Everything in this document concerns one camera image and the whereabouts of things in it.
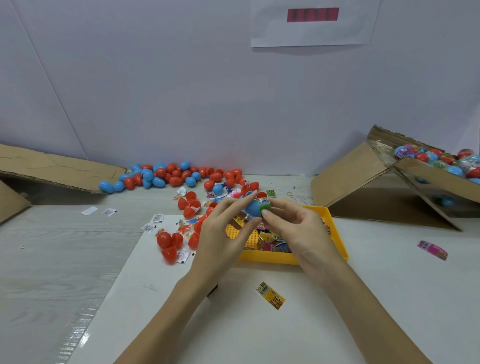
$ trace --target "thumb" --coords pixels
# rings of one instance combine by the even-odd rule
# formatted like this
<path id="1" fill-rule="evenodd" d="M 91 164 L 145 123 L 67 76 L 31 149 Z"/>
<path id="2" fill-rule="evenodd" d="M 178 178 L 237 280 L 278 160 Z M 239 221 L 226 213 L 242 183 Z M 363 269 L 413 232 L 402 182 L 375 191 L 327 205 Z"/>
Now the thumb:
<path id="1" fill-rule="evenodd" d="M 262 217 L 273 228 L 275 233 L 280 236 L 284 235 L 285 228 L 292 225 L 290 222 L 283 220 L 280 216 L 275 215 L 273 212 L 264 209 L 262 210 Z"/>
<path id="2" fill-rule="evenodd" d="M 247 222 L 245 226 L 239 231 L 235 242 L 238 242 L 239 245 L 241 244 L 243 248 L 248 240 L 248 237 L 251 235 L 251 233 L 255 230 L 255 228 L 261 221 L 261 218 L 253 218 L 249 222 Z"/>

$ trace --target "person's right hand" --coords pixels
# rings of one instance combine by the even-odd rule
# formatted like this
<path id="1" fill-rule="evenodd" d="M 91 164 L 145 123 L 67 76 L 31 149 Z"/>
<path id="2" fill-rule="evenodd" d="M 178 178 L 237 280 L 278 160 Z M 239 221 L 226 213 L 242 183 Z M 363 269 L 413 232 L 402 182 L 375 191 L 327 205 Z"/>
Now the person's right hand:
<path id="1" fill-rule="evenodd" d="M 320 284 L 326 271 L 344 260 L 322 219 L 310 209 L 282 198 L 270 199 L 271 211 L 262 210 L 265 227 L 281 236 L 307 275 Z"/>

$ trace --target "red rectangle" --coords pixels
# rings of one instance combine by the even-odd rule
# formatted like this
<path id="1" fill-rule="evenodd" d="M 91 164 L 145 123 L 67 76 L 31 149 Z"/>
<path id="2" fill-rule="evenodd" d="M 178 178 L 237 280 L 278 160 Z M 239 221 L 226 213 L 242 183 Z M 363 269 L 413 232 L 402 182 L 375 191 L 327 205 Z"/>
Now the red rectangle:
<path id="1" fill-rule="evenodd" d="M 288 9 L 287 23 L 336 22 L 339 8 Z"/>

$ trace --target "gray wood grain floor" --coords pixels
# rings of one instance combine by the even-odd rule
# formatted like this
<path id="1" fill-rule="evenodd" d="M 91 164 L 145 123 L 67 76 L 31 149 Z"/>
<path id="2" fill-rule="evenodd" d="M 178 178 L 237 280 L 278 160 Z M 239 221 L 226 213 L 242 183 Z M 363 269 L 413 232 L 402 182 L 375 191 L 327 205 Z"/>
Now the gray wood grain floor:
<path id="1" fill-rule="evenodd" d="M 246 176 L 260 190 L 311 205 L 311 177 Z M 68 361 L 65 342 L 88 325 L 156 213 L 179 214 L 176 189 L 136 188 L 94 195 L 53 185 L 19 183 L 35 204 L 0 226 L 0 355 L 2 364 Z M 200 200 L 206 193 L 194 189 Z M 80 214 L 90 206 L 98 211 Z M 101 214 L 112 207 L 111 217 Z"/>

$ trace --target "clear tape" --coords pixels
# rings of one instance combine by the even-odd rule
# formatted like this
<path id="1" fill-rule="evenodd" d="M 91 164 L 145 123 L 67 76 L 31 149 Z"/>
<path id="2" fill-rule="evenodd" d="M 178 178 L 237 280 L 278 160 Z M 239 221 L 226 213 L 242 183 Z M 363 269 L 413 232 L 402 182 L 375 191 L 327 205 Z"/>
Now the clear tape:
<path id="1" fill-rule="evenodd" d="M 101 303 L 92 304 L 80 309 L 77 317 L 68 327 L 69 331 L 60 347 L 55 364 L 66 364 L 77 347 L 82 347 L 88 337 L 85 335 Z"/>

